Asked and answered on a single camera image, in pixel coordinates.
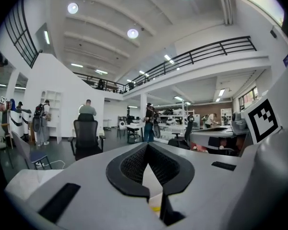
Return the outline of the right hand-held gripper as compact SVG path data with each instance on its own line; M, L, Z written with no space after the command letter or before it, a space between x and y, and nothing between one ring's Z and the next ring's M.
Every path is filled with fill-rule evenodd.
M251 174L228 215L228 230L288 230L288 66L267 96L282 128L257 147ZM231 128L236 136L248 133L240 112L233 113Z

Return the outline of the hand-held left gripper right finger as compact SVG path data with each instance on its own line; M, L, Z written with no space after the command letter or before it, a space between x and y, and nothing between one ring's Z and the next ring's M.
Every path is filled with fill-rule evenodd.
M191 215L190 218L195 216L192 211L201 209L210 197L219 192L231 176L232 171L217 168L212 163L219 161L237 165L240 160L239 157L186 150L159 142L150 142L148 146L151 148L163 148L171 154L183 158L180 163L181 166L188 165L186 161L193 165L194 177L191 182L183 192L169 197L174 210L181 212L185 216Z

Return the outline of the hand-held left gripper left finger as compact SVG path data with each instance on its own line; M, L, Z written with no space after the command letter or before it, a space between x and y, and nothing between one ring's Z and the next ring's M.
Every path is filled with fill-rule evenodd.
M5 189L8 198L29 224L38 230L160 230L162 221L145 198L123 195L106 177L106 167L115 157L136 145L116 148L74 162L24 199L21 173ZM43 218L41 208L67 183L80 189L56 223Z

